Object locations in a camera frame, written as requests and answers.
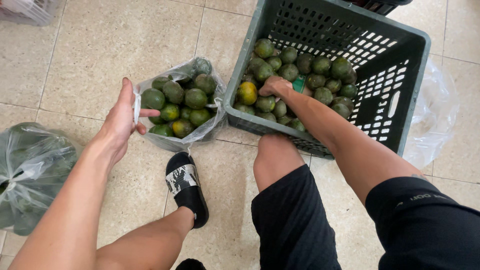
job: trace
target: crate rim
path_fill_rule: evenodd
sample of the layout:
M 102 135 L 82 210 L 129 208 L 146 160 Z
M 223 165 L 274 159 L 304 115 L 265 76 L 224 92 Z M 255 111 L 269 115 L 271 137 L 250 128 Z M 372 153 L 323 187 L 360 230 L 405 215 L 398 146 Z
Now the crate rim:
M 245 112 L 241 112 L 239 110 L 234 109 L 230 105 L 231 99 L 233 97 L 233 92 L 235 91 L 235 88 L 238 84 L 238 81 L 239 81 L 239 78 L 240 78 L 240 75 L 241 75 L 240 74 L 241 73 L 241 68 L 242 68 L 241 60 L 245 59 L 247 57 L 247 54 L 249 53 L 248 52 L 248 47 L 250 46 L 250 43 L 254 41 L 253 36 L 254 36 L 255 28 L 256 28 L 256 26 L 258 24 L 258 21 L 259 21 L 261 15 L 262 15 L 263 7 L 265 6 L 265 1 L 266 0 L 258 0 L 258 2 L 257 2 L 257 6 L 256 6 L 255 11 L 253 13 L 252 20 L 250 21 L 250 26 L 247 30 L 247 34 L 245 35 L 245 39 L 243 41 L 242 47 L 240 49 L 239 56 L 237 58 L 237 63 L 235 64 L 235 68 L 233 70 L 232 76 L 230 77 L 230 81 L 228 82 L 227 90 L 225 92 L 225 98 L 223 99 L 223 106 L 225 107 L 225 111 L 227 112 L 227 114 L 230 114 L 232 116 L 239 117 L 239 118 L 248 120 L 248 121 L 256 123 L 256 124 L 267 126 L 267 127 L 271 128 L 273 130 L 278 130 L 280 132 L 283 132 L 283 133 L 285 133 L 287 135 L 290 135 L 290 136 L 293 136 L 293 137 L 297 137 L 297 138 L 304 139 L 304 140 L 307 140 L 307 141 L 313 141 L 313 140 L 317 141 L 309 133 L 301 132 L 299 130 L 296 130 L 296 129 L 293 129 L 293 128 L 290 128 L 290 127 L 287 127 L 287 126 L 284 126 L 284 125 L 281 125 L 281 124 L 278 124 L 278 123 L 274 123 L 272 121 L 269 121 L 269 120 L 266 120 L 266 119 L 263 119 L 263 118 L 260 118 L 260 117 L 256 117 L 254 115 L 251 115 L 251 114 L 248 114 L 248 113 L 245 113 Z M 381 21 L 381 22 L 389 24 L 391 26 L 403 29 L 405 31 L 409 31 L 409 32 L 411 32 L 413 34 L 416 34 L 416 35 L 425 39 L 425 48 L 423 50 L 422 60 L 421 60 L 421 63 L 419 65 L 419 73 L 418 73 L 418 76 L 417 76 L 417 80 L 415 81 L 415 86 L 413 88 L 413 93 L 412 93 L 412 97 L 411 97 L 411 100 L 410 100 L 410 105 L 408 107 L 408 113 L 406 115 L 406 120 L 405 120 L 405 124 L 404 124 L 404 127 L 403 127 L 404 132 L 402 132 L 402 136 L 400 138 L 400 143 L 399 143 L 398 151 L 397 151 L 397 154 L 402 157 L 403 156 L 403 151 L 404 151 L 404 148 L 405 148 L 405 143 L 407 142 L 408 131 L 410 130 L 410 124 L 411 124 L 411 120 L 412 120 L 412 117 L 413 117 L 413 111 L 415 109 L 415 104 L 416 104 L 418 92 L 420 91 L 420 85 L 421 85 L 422 80 L 423 80 L 423 75 L 424 75 L 424 72 L 425 72 L 425 67 L 426 67 L 426 64 L 427 64 L 427 59 L 428 59 L 428 56 L 429 56 L 429 53 L 430 53 L 430 47 L 431 47 L 431 44 L 432 44 L 429 35 L 422 30 L 419 30 L 417 28 L 414 28 L 414 27 L 399 23 L 397 21 L 394 21 L 392 19 L 386 18 L 383 15 L 379 15 L 377 13 L 371 12 L 371 11 L 366 10 L 364 8 L 358 7 L 358 6 L 356 6 L 352 3 L 348 3 L 348 2 L 345 2 L 345 1 L 342 1 L 342 0 L 320 0 L 320 1 L 328 2 L 328 3 L 331 3 L 331 4 L 337 5 L 339 7 L 345 8 L 345 9 L 350 9 L 350 10 L 356 12 L 356 13 L 359 13 L 361 15 L 364 15 L 364 16 L 370 17 L 372 19 Z

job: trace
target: tattoo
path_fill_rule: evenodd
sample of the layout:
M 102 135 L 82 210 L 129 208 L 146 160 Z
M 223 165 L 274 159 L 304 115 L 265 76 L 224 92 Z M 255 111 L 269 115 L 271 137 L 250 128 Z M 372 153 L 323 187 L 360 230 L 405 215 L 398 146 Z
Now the tattoo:
M 416 178 L 420 178 L 422 180 L 425 180 L 428 182 L 428 179 L 425 177 L 425 175 L 421 174 L 421 175 L 418 175 L 418 174 L 412 174 L 412 177 L 416 177 Z

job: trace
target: sandal strap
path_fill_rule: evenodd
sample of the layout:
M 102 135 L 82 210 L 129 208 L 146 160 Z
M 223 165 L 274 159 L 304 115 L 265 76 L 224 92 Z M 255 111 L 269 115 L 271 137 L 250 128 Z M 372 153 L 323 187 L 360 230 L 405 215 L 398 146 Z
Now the sandal strap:
M 187 187 L 200 186 L 197 168 L 193 164 L 186 164 L 172 171 L 165 177 L 165 182 L 173 196 Z

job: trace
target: plastic bag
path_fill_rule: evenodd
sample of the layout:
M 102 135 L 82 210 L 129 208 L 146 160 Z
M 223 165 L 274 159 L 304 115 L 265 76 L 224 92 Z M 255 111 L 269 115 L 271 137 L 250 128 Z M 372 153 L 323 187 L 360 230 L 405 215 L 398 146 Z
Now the plastic bag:
M 450 73 L 428 59 L 403 158 L 422 169 L 453 135 L 460 101 Z
M 173 77 L 174 81 L 178 81 L 187 77 L 194 78 L 196 73 L 195 60 L 198 60 L 198 59 L 208 60 L 207 58 L 204 58 L 204 57 L 192 58 L 187 62 L 181 63 L 169 69 L 168 71 L 163 72 L 162 74 L 156 76 L 155 78 L 161 77 L 161 76 L 167 77 L 169 75 Z M 214 93 L 215 104 L 207 104 L 206 107 L 217 108 L 217 113 L 214 118 L 209 119 L 206 123 L 199 126 L 197 129 L 195 129 L 192 133 L 190 133 L 188 136 L 186 136 L 183 139 L 179 139 L 175 137 L 165 137 L 165 136 L 161 136 L 161 135 L 157 135 L 149 132 L 143 135 L 143 137 L 146 137 L 156 146 L 171 152 L 187 151 L 194 143 L 201 144 L 201 143 L 206 143 L 213 140 L 217 132 L 227 124 L 227 118 L 226 118 L 227 113 L 225 111 L 225 108 L 221 106 L 223 97 L 227 90 L 227 86 L 223 82 L 220 75 L 215 71 L 215 68 L 211 67 L 211 70 L 212 71 L 210 75 L 213 77 L 213 79 L 217 84 L 215 93 Z M 134 113 L 135 124 L 137 124 L 138 114 L 140 111 L 141 94 L 145 90 L 152 88 L 152 82 L 155 78 L 151 78 L 149 80 L 146 80 L 137 84 L 133 90 L 135 94 L 135 104 L 133 106 L 135 111 Z M 147 129 L 154 126 L 148 120 L 147 117 L 141 117 L 140 122 L 144 124 L 147 127 Z
M 0 228 L 29 235 L 80 151 L 62 131 L 37 123 L 20 123 L 0 133 Z

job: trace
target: hand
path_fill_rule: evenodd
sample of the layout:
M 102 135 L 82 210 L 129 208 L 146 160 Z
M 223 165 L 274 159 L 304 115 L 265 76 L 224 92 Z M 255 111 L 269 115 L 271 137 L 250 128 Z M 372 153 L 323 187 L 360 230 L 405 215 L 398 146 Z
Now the hand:
M 260 96 L 278 96 L 278 91 L 283 88 L 293 89 L 292 83 L 282 77 L 270 76 L 264 86 L 258 90 L 258 94 Z
M 135 129 L 138 133 L 144 135 L 146 127 L 138 122 L 137 126 L 133 123 L 132 105 L 135 102 L 135 94 L 133 94 L 132 82 L 128 78 L 123 78 L 122 89 L 120 90 L 117 103 L 108 113 L 100 132 L 92 141 L 97 139 L 106 139 L 110 150 L 113 150 L 113 164 L 127 152 L 128 139 Z M 141 109 L 140 117 L 159 116 L 160 111 L 151 109 Z

